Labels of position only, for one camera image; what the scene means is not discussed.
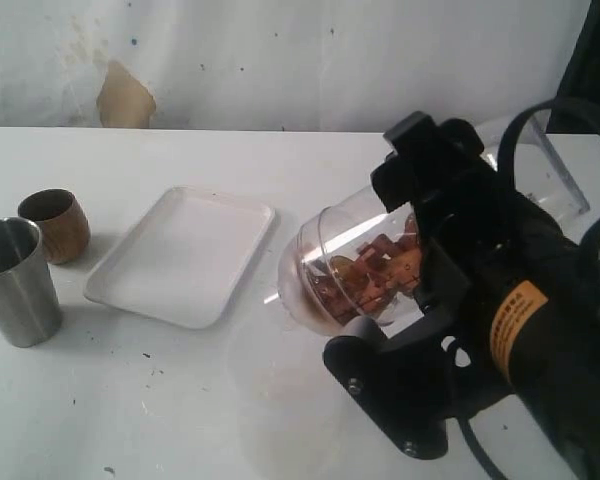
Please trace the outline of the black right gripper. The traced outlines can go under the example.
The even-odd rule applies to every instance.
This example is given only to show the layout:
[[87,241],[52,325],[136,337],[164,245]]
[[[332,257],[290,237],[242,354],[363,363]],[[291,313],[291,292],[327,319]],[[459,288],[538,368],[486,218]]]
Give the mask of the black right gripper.
[[423,317],[393,337],[352,320],[324,347],[325,367],[394,445],[446,445],[445,418],[508,394],[536,419],[561,418],[559,227],[519,193],[500,210],[495,173],[471,166],[484,143],[468,121],[416,111],[383,139],[391,152],[371,186],[388,213],[414,209]]

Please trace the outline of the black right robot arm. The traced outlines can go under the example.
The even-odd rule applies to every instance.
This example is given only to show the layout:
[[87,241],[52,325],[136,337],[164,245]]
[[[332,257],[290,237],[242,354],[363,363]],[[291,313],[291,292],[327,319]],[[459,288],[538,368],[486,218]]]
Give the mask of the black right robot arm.
[[371,181],[387,210],[414,210],[422,317],[391,337],[357,318],[323,361],[409,457],[443,457],[452,418],[501,478],[470,421],[515,395],[578,478],[600,479],[600,217],[573,242],[517,190],[515,150],[533,116],[511,121],[495,166],[460,119],[416,112],[386,132],[392,152]]

